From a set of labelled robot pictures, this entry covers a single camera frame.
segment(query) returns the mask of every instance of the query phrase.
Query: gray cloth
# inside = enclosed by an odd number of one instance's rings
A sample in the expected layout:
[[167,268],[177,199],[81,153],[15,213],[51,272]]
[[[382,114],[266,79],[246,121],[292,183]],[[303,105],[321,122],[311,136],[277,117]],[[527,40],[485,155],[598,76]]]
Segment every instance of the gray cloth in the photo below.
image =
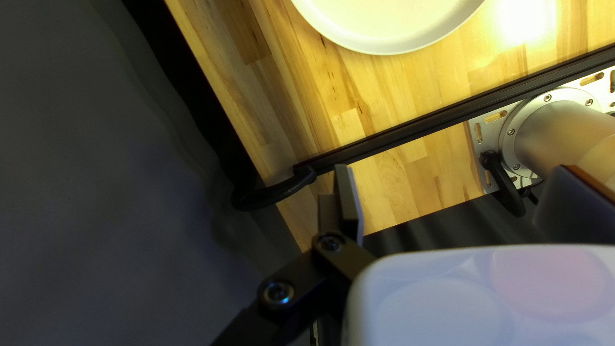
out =
[[286,258],[98,3],[0,1],[0,344],[207,345]]

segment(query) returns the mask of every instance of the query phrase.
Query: wooden tabletop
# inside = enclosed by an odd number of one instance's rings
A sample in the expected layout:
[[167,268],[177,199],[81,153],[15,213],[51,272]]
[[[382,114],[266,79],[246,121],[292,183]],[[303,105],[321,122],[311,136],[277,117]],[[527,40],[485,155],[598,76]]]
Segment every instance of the wooden tabletop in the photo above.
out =
[[[375,56],[290,0],[165,0],[266,184],[304,159],[615,42],[613,0],[486,0],[415,52]],[[351,165],[365,234],[483,194],[467,124]],[[331,175],[277,204],[302,249]]]

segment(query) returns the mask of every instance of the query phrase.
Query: metal mounting plate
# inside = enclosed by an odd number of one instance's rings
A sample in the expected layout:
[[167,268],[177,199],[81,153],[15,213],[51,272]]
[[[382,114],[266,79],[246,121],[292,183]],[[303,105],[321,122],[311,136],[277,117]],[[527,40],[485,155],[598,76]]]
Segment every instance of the metal mounting plate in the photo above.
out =
[[[483,186],[483,191],[485,193],[492,193],[499,190],[498,186],[494,183],[493,177],[490,176],[490,173],[486,171],[479,162],[480,154],[487,150],[502,152],[504,169],[511,180],[513,180],[515,187],[527,187],[541,181],[536,174],[533,174],[526,167],[520,165],[517,170],[512,169],[513,166],[518,163],[514,156],[514,152],[511,153],[516,133],[509,136],[507,132],[510,129],[515,129],[516,131],[518,126],[521,125],[522,120],[525,120],[525,118],[532,113],[533,110],[522,112],[524,106],[530,106],[536,110],[546,103],[557,100],[565,99],[579,103],[582,102],[582,104],[584,104],[587,99],[592,99],[593,102],[590,107],[598,111],[609,113],[609,111],[615,111],[615,89],[613,86],[615,86],[615,66],[566,83],[553,91],[545,92],[530,99],[511,103],[510,105],[470,119],[468,123],[472,135],[472,144],[474,146],[474,162],[478,170],[478,178]],[[574,90],[577,91],[560,91],[570,88],[574,88]],[[551,99],[545,102],[544,97],[547,94],[551,95]],[[517,121],[514,121],[514,118],[517,117],[515,115],[521,117],[517,118]]]

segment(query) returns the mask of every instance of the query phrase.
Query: screw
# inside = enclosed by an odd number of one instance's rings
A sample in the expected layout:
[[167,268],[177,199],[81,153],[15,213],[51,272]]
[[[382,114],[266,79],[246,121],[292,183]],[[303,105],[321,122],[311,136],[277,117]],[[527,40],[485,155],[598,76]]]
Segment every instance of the screw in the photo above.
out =
[[273,281],[264,290],[264,298],[270,304],[286,304],[295,295],[293,286],[284,281]]
[[342,246],[343,240],[335,235],[327,235],[318,240],[320,247],[327,251],[337,251]]

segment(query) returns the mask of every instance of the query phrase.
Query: white plate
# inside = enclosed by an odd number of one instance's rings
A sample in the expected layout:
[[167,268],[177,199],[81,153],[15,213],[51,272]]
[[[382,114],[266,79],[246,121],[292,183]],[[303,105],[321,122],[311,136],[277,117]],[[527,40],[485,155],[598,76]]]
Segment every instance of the white plate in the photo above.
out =
[[320,34],[360,53],[392,55],[437,42],[484,0],[291,0]]

